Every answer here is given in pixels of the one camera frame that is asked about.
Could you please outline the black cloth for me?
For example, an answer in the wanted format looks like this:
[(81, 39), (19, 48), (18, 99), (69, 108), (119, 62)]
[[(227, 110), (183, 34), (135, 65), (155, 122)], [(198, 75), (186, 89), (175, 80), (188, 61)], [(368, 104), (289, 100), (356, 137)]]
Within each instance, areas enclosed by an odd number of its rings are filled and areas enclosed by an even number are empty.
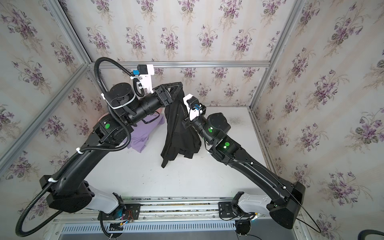
[(162, 168), (165, 168), (168, 162), (174, 161), (178, 155), (192, 159), (202, 145), (196, 131), (191, 127), (186, 128), (183, 124), (183, 120), (188, 118), (188, 111), (183, 102), (184, 96), (185, 93), (181, 90), (175, 101), (165, 107), (167, 137), (161, 152)]

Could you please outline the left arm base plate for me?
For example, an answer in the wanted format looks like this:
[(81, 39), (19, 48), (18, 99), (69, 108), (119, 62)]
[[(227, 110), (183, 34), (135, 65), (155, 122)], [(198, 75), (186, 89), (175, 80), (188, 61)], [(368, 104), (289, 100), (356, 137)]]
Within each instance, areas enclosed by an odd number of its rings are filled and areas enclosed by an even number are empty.
[(110, 214), (99, 213), (98, 220), (103, 221), (118, 221), (118, 220), (137, 220), (139, 218), (141, 204), (125, 204), (124, 207), (112, 211)]

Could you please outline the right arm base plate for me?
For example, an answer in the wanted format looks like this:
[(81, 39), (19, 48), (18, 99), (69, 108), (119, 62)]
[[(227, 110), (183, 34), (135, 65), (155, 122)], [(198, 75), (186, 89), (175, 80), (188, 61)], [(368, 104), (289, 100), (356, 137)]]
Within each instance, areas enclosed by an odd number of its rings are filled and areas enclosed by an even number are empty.
[(240, 208), (236, 209), (231, 205), (231, 202), (225, 201), (225, 202), (219, 202), (218, 203), (218, 209), (219, 209), (219, 218), (225, 221), (233, 220), (236, 218), (253, 218), (257, 215), (257, 213), (246, 213)]

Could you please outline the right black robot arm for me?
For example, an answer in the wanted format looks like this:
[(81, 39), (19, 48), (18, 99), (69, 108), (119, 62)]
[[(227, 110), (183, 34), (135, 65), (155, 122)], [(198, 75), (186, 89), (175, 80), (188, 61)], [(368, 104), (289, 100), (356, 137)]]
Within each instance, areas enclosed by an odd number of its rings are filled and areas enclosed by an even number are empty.
[(299, 182), (291, 183), (271, 172), (255, 160), (239, 143), (228, 136), (231, 129), (222, 113), (186, 117), (185, 127), (191, 127), (211, 146), (209, 154), (218, 162), (240, 172), (256, 184), (263, 196), (238, 192), (231, 201), (237, 217), (266, 214), (277, 224), (292, 229), (302, 208), (306, 188)]

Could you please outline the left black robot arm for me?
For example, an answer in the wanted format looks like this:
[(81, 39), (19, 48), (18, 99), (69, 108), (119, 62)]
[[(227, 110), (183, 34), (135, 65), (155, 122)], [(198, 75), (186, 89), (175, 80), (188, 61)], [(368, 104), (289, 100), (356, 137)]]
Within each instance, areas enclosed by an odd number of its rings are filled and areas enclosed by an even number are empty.
[(137, 123), (157, 109), (171, 105), (182, 89), (181, 82), (162, 84), (139, 99), (129, 83), (119, 83), (106, 92), (104, 97), (112, 102), (110, 113), (96, 123), (85, 143), (60, 170), (40, 179), (41, 186), (49, 192), (49, 208), (66, 213), (82, 209), (105, 214), (123, 212), (124, 202), (118, 194), (99, 191), (85, 178), (108, 153), (124, 148), (122, 143), (129, 142)]

